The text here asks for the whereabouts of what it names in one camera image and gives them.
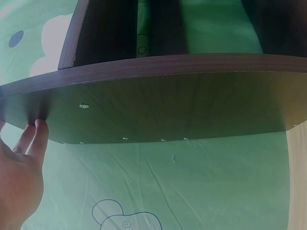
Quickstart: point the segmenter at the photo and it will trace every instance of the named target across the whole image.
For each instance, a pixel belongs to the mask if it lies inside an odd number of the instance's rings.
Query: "green bedsheet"
[[[1,136],[12,147],[21,132],[6,125]],[[122,207],[125,215],[154,214],[164,230],[287,229],[285,132],[142,144],[50,141],[43,174],[41,206],[23,230],[99,230],[92,209],[106,199],[114,201],[95,207],[98,222],[122,215]],[[114,226],[137,219],[134,230],[158,230],[147,215],[109,219]]]
[[[262,53],[241,0],[180,2],[190,53]]]

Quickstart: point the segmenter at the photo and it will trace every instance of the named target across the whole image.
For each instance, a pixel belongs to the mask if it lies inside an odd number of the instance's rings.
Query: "wooden shelf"
[[[307,60],[176,55],[105,62],[0,86],[2,117],[47,119],[63,143],[213,138],[290,129],[307,119]],[[90,105],[81,109],[79,104]]]

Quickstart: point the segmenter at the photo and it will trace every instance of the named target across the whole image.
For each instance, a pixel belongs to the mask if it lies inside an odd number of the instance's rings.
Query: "white dot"
[[[79,107],[82,109],[88,109],[90,106],[88,104],[80,104]]]

